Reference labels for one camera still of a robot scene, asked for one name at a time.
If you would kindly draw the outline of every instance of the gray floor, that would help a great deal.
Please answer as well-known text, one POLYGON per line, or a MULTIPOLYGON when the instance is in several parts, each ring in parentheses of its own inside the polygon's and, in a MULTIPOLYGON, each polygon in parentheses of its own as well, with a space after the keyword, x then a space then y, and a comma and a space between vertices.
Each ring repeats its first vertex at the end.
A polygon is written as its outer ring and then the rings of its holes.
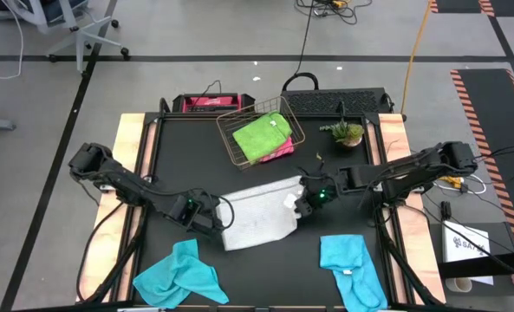
MULTIPOLYGON (((93 1, 101 16, 107 0, 93 1)), ((359 23, 336 18, 311 21, 309 55, 409 55, 426 1, 374 2, 359 10, 359 23)), ((128 46, 133 55, 297 55, 306 18, 290 0, 120 0, 114 18, 120 29, 107 37, 128 46)), ((514 50, 514 18, 500 18, 514 50)), ((19 49, 16 25, 0 24, 0 55, 19 49)), ((26 55, 42 55, 66 30, 42 36, 24 25, 26 55)), ((103 55, 119 51, 103 48, 103 55)), ((419 55, 503 55, 484 15, 431 15, 419 55)), ((416 63, 407 98, 406 123, 411 148, 444 140, 474 145, 449 70, 511 68, 508 63, 416 63)), ((81 252, 93 227, 96 209, 68 176, 66 162, 83 142, 111 146, 120 115, 154 111, 160 97, 202 92, 219 79, 223 91, 265 100, 279 95, 296 62, 97 62, 55 183, 14 309, 71 304, 81 252)), ((0 62, 0 75, 16 70, 0 62)), ((404 62, 305 62, 302 71, 318 76, 321 88, 384 87, 401 101, 404 62)), ((0 302, 23 238, 55 156, 81 77, 72 62, 25 62, 21 77, 0 81, 0 118, 12 119, 16 131, 0 133, 0 302)), ((296 81, 292 88, 310 88, 296 81)), ((481 179, 489 180, 483 167, 481 179)), ((432 192, 435 201, 450 200, 462 222, 504 220, 502 213, 473 196, 449 198, 432 192)), ((496 200, 489 186, 484 198, 496 200)), ((427 200, 426 207, 433 208, 427 200)), ((514 310, 514 298, 452 297, 459 306, 514 310)))

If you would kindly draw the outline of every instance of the office chair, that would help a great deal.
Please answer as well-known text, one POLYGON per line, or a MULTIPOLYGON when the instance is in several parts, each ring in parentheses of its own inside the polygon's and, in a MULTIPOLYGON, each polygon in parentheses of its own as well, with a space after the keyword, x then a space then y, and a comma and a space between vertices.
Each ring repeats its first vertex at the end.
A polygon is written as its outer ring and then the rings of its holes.
MULTIPOLYGON (((48 34, 58 26, 68 28, 72 33, 52 46, 46 56, 51 62, 57 62, 58 57, 55 53, 75 43, 77 70, 83 77, 88 76, 83 70, 83 52, 85 48, 91 49, 91 42, 119 47, 124 60, 128 61, 130 58, 129 50, 121 43, 96 35, 99 29, 108 23, 114 28, 118 28, 120 24, 117 20, 112 20, 111 16, 96 20, 88 11, 88 0, 4 0, 4 3, 18 17, 36 25, 43 34, 48 34), (77 21, 85 15, 89 16, 92 22, 80 28, 77 21)), ((0 12, 0 21, 13 18, 9 12, 0 12)))

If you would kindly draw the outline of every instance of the chair wheel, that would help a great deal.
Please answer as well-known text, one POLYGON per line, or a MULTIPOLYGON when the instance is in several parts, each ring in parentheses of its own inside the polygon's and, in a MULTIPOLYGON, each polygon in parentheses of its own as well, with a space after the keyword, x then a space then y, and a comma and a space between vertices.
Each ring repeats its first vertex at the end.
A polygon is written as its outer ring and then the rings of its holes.
POLYGON ((129 56, 129 49, 127 49, 127 48, 122 48, 122 49, 120 50, 120 53, 121 53, 122 55, 124 55, 124 61, 129 61, 129 59, 131 59, 131 58, 132 58, 131 56, 129 56))

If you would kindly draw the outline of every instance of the pink cloth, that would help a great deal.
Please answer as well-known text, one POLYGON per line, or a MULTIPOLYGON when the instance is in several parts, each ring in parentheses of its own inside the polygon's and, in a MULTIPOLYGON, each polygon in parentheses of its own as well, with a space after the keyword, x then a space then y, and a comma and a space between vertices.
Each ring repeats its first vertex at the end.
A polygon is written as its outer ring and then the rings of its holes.
POLYGON ((280 147, 276 149, 276 151, 272 152, 270 155, 264 156, 260 159, 260 162, 266 162, 274 158, 278 158, 282 155, 293 153, 295 148, 293 148, 293 143, 291 142, 291 137, 288 138, 280 147))

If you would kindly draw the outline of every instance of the green towel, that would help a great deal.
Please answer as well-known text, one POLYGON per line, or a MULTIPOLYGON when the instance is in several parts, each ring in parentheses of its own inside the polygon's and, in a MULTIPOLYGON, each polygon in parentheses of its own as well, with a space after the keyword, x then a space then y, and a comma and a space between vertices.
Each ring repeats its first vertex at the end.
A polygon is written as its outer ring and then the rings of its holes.
POLYGON ((291 135, 290 124, 278 112, 262 115, 233 133, 233 138, 250 163, 274 152, 291 135))

